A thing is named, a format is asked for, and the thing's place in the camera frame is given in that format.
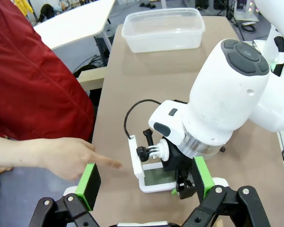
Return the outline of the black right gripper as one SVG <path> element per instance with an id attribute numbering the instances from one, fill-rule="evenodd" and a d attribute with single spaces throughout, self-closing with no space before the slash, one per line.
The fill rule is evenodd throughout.
<path id="1" fill-rule="evenodd" d="M 185 156 L 176 145 L 167 141 L 169 148 L 169 158 L 167 161 L 161 160 L 165 171 L 175 171 L 176 186 L 172 194 L 177 194 L 180 199 L 192 197 L 196 193 L 196 187 L 192 178 L 191 170 L 192 159 Z"/>

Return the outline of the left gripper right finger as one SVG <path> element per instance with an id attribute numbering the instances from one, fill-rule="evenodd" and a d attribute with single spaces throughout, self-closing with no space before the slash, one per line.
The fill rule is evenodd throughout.
<path id="1" fill-rule="evenodd" d="M 199 206 L 194 208 L 183 227 L 212 227 L 219 216 L 228 216 L 236 227 L 269 227 L 270 222 L 256 189 L 250 185 L 233 190 L 216 184 L 203 157 L 192 161 L 193 193 Z"/>

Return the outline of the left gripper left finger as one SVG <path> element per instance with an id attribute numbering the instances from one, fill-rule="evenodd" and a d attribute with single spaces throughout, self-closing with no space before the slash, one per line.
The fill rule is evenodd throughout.
<path id="1" fill-rule="evenodd" d="M 88 164 L 75 192 L 69 192 L 55 201 L 41 198 L 35 208 L 36 227 L 98 227 L 90 212 L 94 209 L 101 178 L 96 164 Z"/>

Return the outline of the person's right hand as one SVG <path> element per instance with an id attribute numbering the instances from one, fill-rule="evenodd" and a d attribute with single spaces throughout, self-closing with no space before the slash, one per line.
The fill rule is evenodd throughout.
<path id="1" fill-rule="evenodd" d="M 78 138 L 42 139 L 38 166 L 56 176 L 73 180 L 83 174 L 87 164 L 121 168 L 122 164 L 95 152 L 91 143 Z"/>

